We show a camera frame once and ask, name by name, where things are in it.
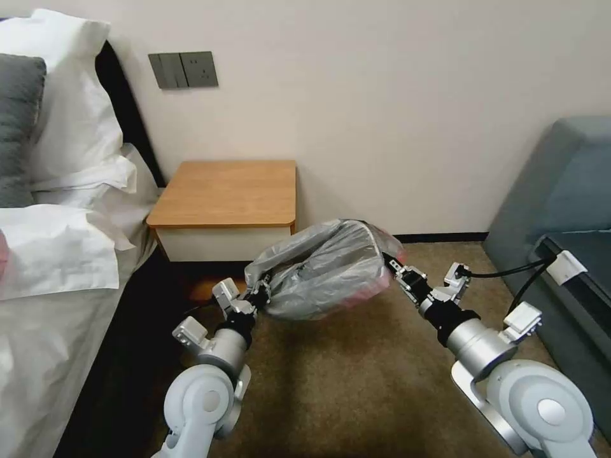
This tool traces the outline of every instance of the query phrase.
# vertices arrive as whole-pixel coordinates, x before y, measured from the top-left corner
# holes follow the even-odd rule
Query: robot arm
[[[518,343],[541,324],[541,312],[522,302],[504,320],[485,327],[472,310],[459,307],[470,278],[454,263],[444,287],[385,256],[388,268],[418,312],[437,329],[437,339],[456,357],[451,377],[516,455],[527,450],[552,458],[595,457],[588,439],[594,422],[583,394],[562,373],[541,363],[511,360]],[[486,396],[475,386],[488,380]]]
[[[233,430],[251,378],[244,357],[257,310],[269,301],[267,281],[262,279],[241,299],[232,279],[213,288],[225,316],[213,338],[206,338],[207,329],[192,317],[172,333],[198,364],[183,371],[165,395],[164,415],[171,432],[153,458],[204,458],[213,438]]]

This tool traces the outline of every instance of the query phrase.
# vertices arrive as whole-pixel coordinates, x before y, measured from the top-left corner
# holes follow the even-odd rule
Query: wall switch panel
[[[161,89],[218,86],[210,51],[149,54],[148,59]]]

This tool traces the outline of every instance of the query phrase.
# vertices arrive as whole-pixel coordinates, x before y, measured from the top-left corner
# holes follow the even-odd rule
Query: gray sofa
[[[571,251],[588,272],[563,286],[544,274],[524,300],[538,334],[611,440],[611,117],[557,121],[542,137],[484,243],[499,270]],[[505,278],[516,294],[532,271]]]

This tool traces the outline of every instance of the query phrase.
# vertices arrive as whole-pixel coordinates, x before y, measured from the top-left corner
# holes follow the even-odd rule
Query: gray pillow
[[[46,65],[39,57],[0,54],[0,207],[34,203],[27,145],[38,118]]]

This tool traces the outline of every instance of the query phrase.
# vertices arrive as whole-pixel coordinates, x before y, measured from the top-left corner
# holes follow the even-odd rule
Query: translucent plastic bag
[[[390,234],[362,221],[335,219],[265,250],[244,269],[246,285],[252,288],[270,274],[269,315],[319,319],[390,285],[382,252],[405,259],[401,243]]]

